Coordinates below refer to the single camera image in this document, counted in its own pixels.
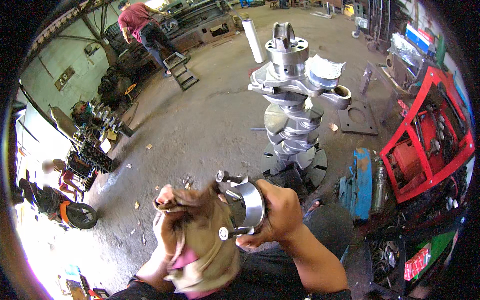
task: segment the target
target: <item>plastic wrap roll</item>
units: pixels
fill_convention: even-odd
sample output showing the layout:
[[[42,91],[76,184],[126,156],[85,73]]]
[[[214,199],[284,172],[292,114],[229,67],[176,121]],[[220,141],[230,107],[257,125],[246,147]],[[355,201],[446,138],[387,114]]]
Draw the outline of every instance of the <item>plastic wrap roll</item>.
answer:
[[[243,28],[245,29],[245,34],[247,36],[250,48],[252,48],[253,58],[255,62],[262,63],[265,61],[265,54],[263,47],[260,45],[260,40],[258,39],[257,30],[252,20],[245,20],[242,22]]]

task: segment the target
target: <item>orange motorcycle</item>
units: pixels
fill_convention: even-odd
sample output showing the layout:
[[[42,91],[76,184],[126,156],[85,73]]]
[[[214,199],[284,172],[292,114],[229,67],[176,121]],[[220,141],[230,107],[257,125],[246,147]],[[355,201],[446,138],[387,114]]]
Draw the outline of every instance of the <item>orange motorcycle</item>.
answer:
[[[57,189],[51,187],[39,188],[36,183],[26,179],[20,180],[20,187],[24,197],[38,211],[50,221],[57,222],[65,230],[70,228],[91,229],[97,221],[96,210],[85,203],[71,201]]]

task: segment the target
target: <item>stool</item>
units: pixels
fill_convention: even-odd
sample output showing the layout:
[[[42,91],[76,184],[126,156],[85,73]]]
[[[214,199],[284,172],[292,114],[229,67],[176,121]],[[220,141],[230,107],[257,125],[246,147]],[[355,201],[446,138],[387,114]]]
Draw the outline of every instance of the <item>stool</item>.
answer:
[[[309,11],[310,10],[310,1],[300,1],[300,9]]]
[[[199,82],[198,78],[187,69],[188,58],[181,55],[178,52],[173,53],[170,55],[166,60],[163,61],[167,69],[172,73],[173,78],[177,81],[183,91],[188,90],[192,85]]]
[[[273,9],[273,10],[276,10],[277,8],[279,8],[277,3],[278,3],[278,0],[270,1],[270,8]]]

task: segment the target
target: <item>electrical outlet box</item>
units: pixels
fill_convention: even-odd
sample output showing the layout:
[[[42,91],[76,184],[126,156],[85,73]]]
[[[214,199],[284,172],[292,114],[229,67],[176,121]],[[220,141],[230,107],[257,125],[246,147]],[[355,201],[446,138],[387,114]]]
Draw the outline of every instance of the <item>electrical outlet box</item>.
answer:
[[[55,82],[55,86],[57,87],[58,91],[61,91],[65,87],[67,82],[74,74],[75,70],[72,68],[72,66],[70,66],[65,70],[65,72],[63,72],[62,75],[60,75],[60,78]]]

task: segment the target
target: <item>sandal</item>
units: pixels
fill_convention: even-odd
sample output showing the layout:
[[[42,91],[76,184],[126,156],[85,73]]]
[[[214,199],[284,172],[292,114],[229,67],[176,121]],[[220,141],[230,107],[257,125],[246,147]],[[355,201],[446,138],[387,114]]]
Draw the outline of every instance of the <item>sandal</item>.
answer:
[[[169,77],[172,77],[171,72],[170,72],[170,74],[167,74],[167,71],[163,72],[163,78],[169,78]]]
[[[303,217],[306,218],[309,214],[314,212],[315,209],[319,208],[322,205],[323,205],[323,201],[320,198],[313,200],[312,204],[310,205],[310,208],[308,209],[307,213]]]

